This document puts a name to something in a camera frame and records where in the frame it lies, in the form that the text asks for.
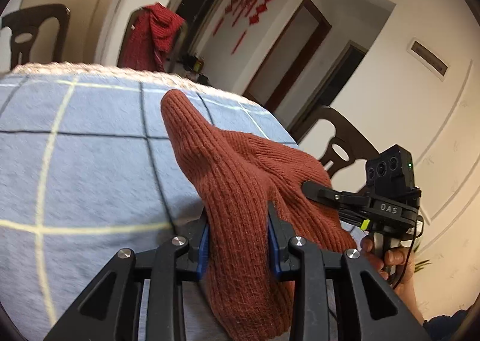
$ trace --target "human hand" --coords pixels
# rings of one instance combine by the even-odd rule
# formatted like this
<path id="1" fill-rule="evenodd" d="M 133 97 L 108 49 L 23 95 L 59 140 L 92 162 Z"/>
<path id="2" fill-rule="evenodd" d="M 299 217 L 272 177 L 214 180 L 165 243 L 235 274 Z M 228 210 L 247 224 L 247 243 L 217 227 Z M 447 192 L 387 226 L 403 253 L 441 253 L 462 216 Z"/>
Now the human hand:
<path id="1" fill-rule="evenodd" d="M 385 253 L 385 257 L 381 259 L 371 252 L 374 248 L 373 244 L 373 240 L 369 236 L 365 236 L 360 243 L 362 249 L 361 253 L 370 262 L 371 266 L 376 271 L 378 271 L 380 276 L 382 276 L 385 280 L 388 279 L 388 274 L 382 270 L 385 265 L 395 265 L 395 272 L 399 275 L 406 267 L 405 274 L 403 275 L 402 280 L 400 280 L 398 286 L 395 288 L 395 292 L 397 293 L 398 297 L 403 301 L 403 303 L 405 303 L 405 305 L 410 309 L 417 321 L 422 324 L 423 315 L 417 307 L 417 299 L 415 297 L 415 289 L 413 287 L 413 275 L 415 273 L 414 254 L 410 254 L 409 261 L 407 264 L 405 264 L 409 248 L 399 247 L 388 250 Z"/>

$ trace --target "chair backrest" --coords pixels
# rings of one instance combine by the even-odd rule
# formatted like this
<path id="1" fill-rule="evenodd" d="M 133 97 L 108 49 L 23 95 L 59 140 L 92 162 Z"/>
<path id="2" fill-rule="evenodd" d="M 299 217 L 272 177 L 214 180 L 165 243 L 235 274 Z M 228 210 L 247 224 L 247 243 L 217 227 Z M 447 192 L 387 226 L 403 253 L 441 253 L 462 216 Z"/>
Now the chair backrest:
<path id="1" fill-rule="evenodd" d="M 144 12 L 147 12 L 146 9 L 144 8 L 138 8 L 135 11 L 133 11 L 130 14 L 130 18 L 128 19 L 127 27 L 125 28 L 125 33 L 123 34 L 123 40 L 120 46 L 120 52 L 118 53 L 118 60 L 117 60 L 117 66 L 118 67 L 124 67 L 123 65 L 123 53 L 125 51 L 125 48 L 127 47 L 128 40 L 130 38 L 131 33 L 135 29 L 134 24 L 137 21 L 137 19 L 140 17 L 140 15 Z"/>
<path id="2" fill-rule="evenodd" d="M 37 7 L 20 9 L 2 17 L 1 27 L 11 29 L 10 49 L 11 60 L 10 70 L 19 64 L 19 56 L 22 54 L 20 64 L 30 62 L 30 51 L 38 35 L 40 25 L 49 18 L 56 18 L 59 22 L 59 29 L 53 48 L 52 61 L 61 62 L 63 45 L 67 36 L 70 11 L 63 4 L 47 4 Z M 30 33 L 32 37 L 26 42 L 18 43 L 15 39 L 22 33 Z"/>
<path id="3" fill-rule="evenodd" d="M 369 160 L 379 156 L 377 149 L 340 113 L 330 107 L 321 107 L 319 112 L 320 119 L 329 121 L 335 127 L 335 135 L 330 139 L 327 150 L 319 159 L 323 166 L 330 161 L 333 162 L 327 169 L 330 177 L 358 159 Z M 334 150 L 333 146 L 335 144 L 345 150 L 349 158 L 347 161 Z"/>
<path id="4" fill-rule="evenodd" d="M 118 67 L 124 67 L 123 53 L 125 51 L 125 48 L 127 46 L 127 43 L 132 31 L 135 29 L 134 27 L 135 22 L 137 21 L 139 16 L 145 11 L 146 9 L 144 8 L 138 8 L 135 11 L 133 11 L 130 15 L 130 18 L 127 23 L 127 27 L 125 28 L 125 33 L 123 34 L 123 40 L 121 43 L 120 52 L 118 53 L 118 60 L 117 60 Z M 188 26 L 187 26 L 187 23 L 184 22 L 180 26 L 180 29 L 177 31 L 172 42 L 172 47 L 170 49 L 170 55 L 169 55 L 170 57 L 169 67 L 166 70 L 167 73 L 173 73 L 174 71 L 175 63 L 177 62 L 177 59 L 179 57 L 183 42 L 185 40 L 185 37 L 187 36 L 187 32 L 188 32 Z"/>

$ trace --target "red wall decoration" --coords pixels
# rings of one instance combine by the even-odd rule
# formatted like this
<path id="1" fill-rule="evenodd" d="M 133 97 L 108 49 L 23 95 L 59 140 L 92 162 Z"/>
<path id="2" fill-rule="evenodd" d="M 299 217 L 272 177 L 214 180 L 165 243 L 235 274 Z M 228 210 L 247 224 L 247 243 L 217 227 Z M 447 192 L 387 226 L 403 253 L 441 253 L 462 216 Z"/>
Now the red wall decoration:
<path id="1" fill-rule="evenodd" d="M 230 3 L 225 8 L 225 13 L 223 14 L 222 18 L 220 20 L 218 20 L 218 23 L 213 30 L 213 36 L 215 36 L 217 34 L 220 26 L 223 24 L 223 21 L 225 20 L 225 15 L 232 11 L 233 5 L 236 4 L 238 1 L 239 0 L 230 0 Z"/>
<path id="2" fill-rule="evenodd" d="M 245 17 L 247 17 L 249 15 L 249 13 L 251 12 L 251 10 L 253 9 L 253 7 L 255 6 L 255 4 L 257 3 L 258 0 L 250 0 L 251 4 L 248 8 L 248 11 L 245 13 Z M 257 6 L 255 8 L 255 14 L 253 14 L 252 16 L 249 17 L 249 26 L 251 25 L 254 25 L 254 24 L 257 24 L 260 22 L 260 14 L 263 13 L 263 12 L 266 12 L 268 10 L 267 8 L 267 3 L 270 2 L 272 0 L 263 0 L 263 2 Z M 236 20 L 233 22 L 232 26 L 235 25 L 235 23 L 237 22 L 238 18 L 239 18 L 239 15 L 241 14 L 242 12 L 240 12 L 236 18 Z M 245 35 L 247 34 L 247 29 L 245 29 L 245 31 L 242 33 L 242 35 L 240 36 L 239 40 L 237 41 L 237 44 L 235 45 L 235 47 L 233 48 L 232 52 L 230 53 L 231 55 L 233 55 L 235 53 L 235 51 L 237 51 L 237 48 L 239 47 L 240 43 L 242 42 L 243 38 L 245 37 Z"/>
<path id="3" fill-rule="evenodd" d="M 230 53 L 231 55 L 233 55 L 235 51 L 237 51 L 237 48 L 239 47 L 245 35 L 247 34 L 248 28 L 251 25 L 258 24 L 260 22 L 260 15 L 263 12 L 266 12 L 268 10 L 267 3 L 270 1 L 272 0 L 263 0 L 263 2 L 255 8 L 255 13 L 249 16 L 251 11 L 254 9 L 255 5 L 257 4 L 258 0 L 230 0 L 230 3 L 225 7 L 225 11 L 222 18 L 218 21 L 217 25 L 215 25 L 215 28 L 213 30 L 213 36 L 217 34 L 218 30 L 220 29 L 223 22 L 225 21 L 225 17 L 227 14 L 232 13 L 232 16 L 235 16 L 231 25 L 232 27 L 234 27 L 237 24 L 237 22 L 239 21 L 242 15 L 244 17 L 249 17 L 248 27 L 245 29 L 245 31 L 243 31 L 242 35 L 237 41 L 237 44 L 235 44 L 235 47 Z"/>

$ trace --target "white grid line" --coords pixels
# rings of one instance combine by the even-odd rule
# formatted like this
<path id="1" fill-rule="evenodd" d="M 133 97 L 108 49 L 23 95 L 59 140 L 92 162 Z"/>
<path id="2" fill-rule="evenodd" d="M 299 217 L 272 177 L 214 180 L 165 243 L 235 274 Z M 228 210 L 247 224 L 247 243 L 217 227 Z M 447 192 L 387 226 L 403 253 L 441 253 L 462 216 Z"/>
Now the white grid line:
<path id="1" fill-rule="evenodd" d="M 243 107 L 243 105 L 241 103 L 239 103 L 240 107 L 245 111 L 245 113 L 248 115 L 248 117 L 251 119 L 251 121 L 254 122 L 255 126 L 259 129 L 259 131 L 262 133 L 262 135 L 267 138 L 268 140 L 270 140 L 270 138 L 267 136 L 267 134 L 265 132 L 263 132 L 263 130 L 261 129 L 261 127 L 258 125 L 258 123 L 255 121 L 254 118 L 252 118 L 250 116 L 250 114 L 248 113 L 248 111 Z"/>
<path id="2" fill-rule="evenodd" d="M 64 84 L 64 85 L 71 85 L 71 81 L 67 81 L 67 80 L 51 80 L 51 81 L 29 80 L 25 83 L 25 85 L 28 86 L 28 84 L 32 84 L 32 83 L 59 83 L 59 84 Z M 76 86 L 77 87 L 82 86 L 82 87 L 86 87 L 86 88 L 124 90 L 124 91 L 128 91 L 128 92 L 140 92 L 140 90 L 138 88 L 130 88 L 128 86 L 102 84 L 102 83 L 78 83 L 78 84 L 76 84 Z M 143 89 L 143 91 L 145 93 L 159 93 L 159 94 L 164 94 L 164 93 L 168 92 L 169 90 L 171 90 L 171 89 L 145 89 L 145 88 Z M 191 95 L 188 95 L 187 97 L 190 100 L 201 101 L 201 99 L 199 97 L 195 97 L 195 96 L 191 96 Z M 214 104 L 214 105 L 219 106 L 219 107 L 228 108 L 228 109 L 231 109 L 231 110 L 241 110 L 241 111 L 253 113 L 253 114 L 256 114 L 256 115 L 262 115 L 262 116 L 263 115 L 265 115 L 265 116 L 271 115 L 271 113 L 266 111 L 266 110 L 253 111 L 253 110 L 250 110 L 250 109 L 246 109 L 240 102 L 234 101 L 234 100 L 230 100 L 230 101 L 238 103 L 240 105 L 240 107 L 225 105 L 225 104 L 219 103 L 217 101 L 210 100 L 208 97 L 203 98 L 203 101 L 206 101 L 208 103 Z"/>
<path id="3" fill-rule="evenodd" d="M 69 86 L 67 92 L 65 93 L 63 100 L 58 107 L 57 114 L 53 121 L 52 129 L 50 135 L 47 139 L 45 146 L 45 151 L 42 157 L 42 168 L 40 170 L 40 177 L 38 180 L 37 187 L 37 202 L 35 205 L 35 226 L 37 228 L 43 227 L 44 221 L 44 206 L 45 206 L 45 193 L 47 187 L 47 178 L 49 175 L 50 162 L 53 155 L 53 150 L 55 148 L 55 141 L 57 139 L 57 132 L 60 127 L 60 123 L 65 114 L 65 110 L 68 106 L 68 103 L 71 99 L 71 96 L 74 93 L 75 85 L 78 83 L 78 78 L 75 78 L 74 81 Z M 37 274 L 38 282 L 40 284 L 40 290 L 43 294 L 44 305 L 46 309 L 47 316 L 49 317 L 50 325 L 53 326 L 57 322 L 57 315 L 55 314 L 55 307 L 53 305 L 52 295 L 50 292 L 49 281 L 46 272 L 45 264 L 45 253 L 43 250 L 43 234 L 41 230 L 35 232 L 35 259 L 37 262 Z"/>
<path id="4" fill-rule="evenodd" d="M 176 219 L 176 224 L 182 225 L 196 218 Z M 101 227 L 50 227 L 37 226 L 31 224 L 23 224 L 13 222 L 11 220 L 0 219 L 0 227 L 9 228 L 11 230 L 24 231 L 32 234 L 41 235 L 112 235 L 125 233 L 140 233 L 156 230 L 167 230 L 171 227 L 169 221 L 145 223 L 139 225 L 114 225 Z"/>

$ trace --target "metal screw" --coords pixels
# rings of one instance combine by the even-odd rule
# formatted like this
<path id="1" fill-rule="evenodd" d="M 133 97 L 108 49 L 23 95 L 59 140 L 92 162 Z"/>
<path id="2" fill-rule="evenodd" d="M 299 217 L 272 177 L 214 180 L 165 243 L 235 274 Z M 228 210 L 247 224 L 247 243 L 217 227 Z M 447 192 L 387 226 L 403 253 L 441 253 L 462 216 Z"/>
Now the metal screw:
<path id="1" fill-rule="evenodd" d="M 175 246 L 183 246 L 186 243 L 187 239 L 185 237 L 178 236 L 172 238 L 172 244 L 174 244 Z"/>
<path id="2" fill-rule="evenodd" d="M 117 256 L 120 257 L 120 258 L 128 258 L 128 257 L 131 256 L 131 250 L 130 250 L 130 249 L 127 249 L 127 248 L 120 249 L 120 250 L 117 252 Z"/>
<path id="3" fill-rule="evenodd" d="M 348 258 L 356 259 L 360 257 L 360 252 L 357 249 L 347 249 L 345 254 Z"/>
<path id="4" fill-rule="evenodd" d="M 303 246 L 304 244 L 307 243 L 307 240 L 299 235 L 297 235 L 296 237 L 292 237 L 290 239 L 290 243 L 293 245 L 293 246 Z"/>

